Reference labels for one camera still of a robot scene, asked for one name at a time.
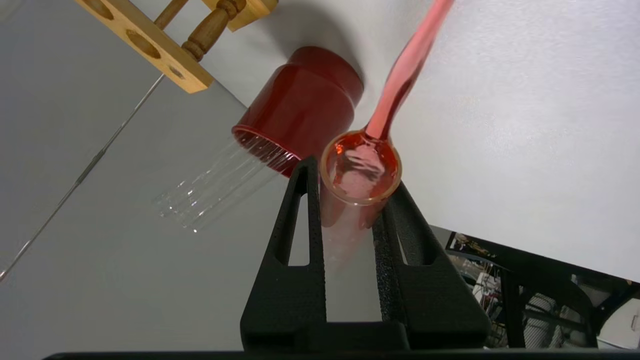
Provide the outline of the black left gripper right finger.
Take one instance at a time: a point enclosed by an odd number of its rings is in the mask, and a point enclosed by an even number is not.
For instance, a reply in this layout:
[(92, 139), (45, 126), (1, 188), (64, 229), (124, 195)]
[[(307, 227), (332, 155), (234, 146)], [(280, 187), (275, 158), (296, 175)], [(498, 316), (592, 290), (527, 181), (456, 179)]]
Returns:
[(489, 318), (403, 183), (374, 223), (374, 253), (381, 319), (410, 349), (483, 346)]

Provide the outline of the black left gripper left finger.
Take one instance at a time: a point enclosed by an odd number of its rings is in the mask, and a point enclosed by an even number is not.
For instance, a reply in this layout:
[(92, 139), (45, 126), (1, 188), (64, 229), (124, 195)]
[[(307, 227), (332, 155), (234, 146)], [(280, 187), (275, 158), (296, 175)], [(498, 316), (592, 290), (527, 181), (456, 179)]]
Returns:
[[(302, 196), (307, 196), (306, 265), (290, 265)], [(240, 319), (245, 351), (288, 351), (310, 326), (327, 321), (318, 162), (302, 160), (292, 172), (278, 216)]]

